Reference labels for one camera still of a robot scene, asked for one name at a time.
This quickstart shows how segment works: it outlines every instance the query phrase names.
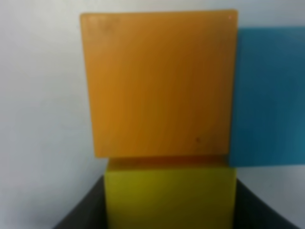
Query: white background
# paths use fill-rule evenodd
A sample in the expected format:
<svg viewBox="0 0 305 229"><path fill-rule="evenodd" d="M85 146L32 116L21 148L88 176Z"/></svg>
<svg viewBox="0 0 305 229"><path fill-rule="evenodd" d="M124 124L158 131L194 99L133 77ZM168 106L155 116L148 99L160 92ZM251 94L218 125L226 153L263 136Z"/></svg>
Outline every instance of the white background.
<svg viewBox="0 0 305 229"><path fill-rule="evenodd" d="M227 8L240 26L305 25L304 0L1 0L0 228L52 228L105 169L93 157L80 13ZM238 177L305 228L305 167Z"/></svg>

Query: yellow cube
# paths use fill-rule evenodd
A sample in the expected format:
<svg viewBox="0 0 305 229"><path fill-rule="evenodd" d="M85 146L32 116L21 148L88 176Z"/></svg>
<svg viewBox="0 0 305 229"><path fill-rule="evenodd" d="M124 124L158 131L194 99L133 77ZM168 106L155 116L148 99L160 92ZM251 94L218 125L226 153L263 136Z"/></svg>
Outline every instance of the yellow cube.
<svg viewBox="0 0 305 229"><path fill-rule="evenodd" d="M235 185L220 157L111 159L109 229L231 229Z"/></svg>
<svg viewBox="0 0 305 229"><path fill-rule="evenodd" d="M81 16L98 157L229 152L237 12Z"/></svg>

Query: blue panel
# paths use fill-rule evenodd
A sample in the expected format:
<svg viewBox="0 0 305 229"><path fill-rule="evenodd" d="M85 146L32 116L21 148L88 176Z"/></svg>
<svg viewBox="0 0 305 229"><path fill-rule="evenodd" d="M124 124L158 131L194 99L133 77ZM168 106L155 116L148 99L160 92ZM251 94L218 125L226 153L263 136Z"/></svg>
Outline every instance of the blue panel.
<svg viewBox="0 0 305 229"><path fill-rule="evenodd" d="M305 164L305 28L240 29L230 165Z"/></svg>

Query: orange block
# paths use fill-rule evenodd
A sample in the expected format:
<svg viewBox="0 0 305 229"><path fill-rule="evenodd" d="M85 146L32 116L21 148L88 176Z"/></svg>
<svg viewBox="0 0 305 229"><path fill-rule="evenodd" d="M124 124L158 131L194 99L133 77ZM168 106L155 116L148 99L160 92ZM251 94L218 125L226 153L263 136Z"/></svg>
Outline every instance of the orange block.
<svg viewBox="0 0 305 229"><path fill-rule="evenodd" d="M236 11L83 14L81 32L96 156L228 153Z"/></svg>

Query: plastic block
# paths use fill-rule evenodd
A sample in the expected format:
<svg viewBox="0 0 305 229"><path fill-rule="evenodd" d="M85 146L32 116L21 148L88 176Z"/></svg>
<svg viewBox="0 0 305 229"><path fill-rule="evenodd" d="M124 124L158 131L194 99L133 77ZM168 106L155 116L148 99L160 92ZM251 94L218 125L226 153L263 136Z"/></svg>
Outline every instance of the plastic block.
<svg viewBox="0 0 305 229"><path fill-rule="evenodd" d="M228 154L237 12L84 14L97 157Z"/></svg>
<svg viewBox="0 0 305 229"><path fill-rule="evenodd" d="M235 185L235 169L214 159L111 159L109 229L231 229Z"/></svg>
<svg viewBox="0 0 305 229"><path fill-rule="evenodd" d="M240 29L230 164L305 164L305 28Z"/></svg>

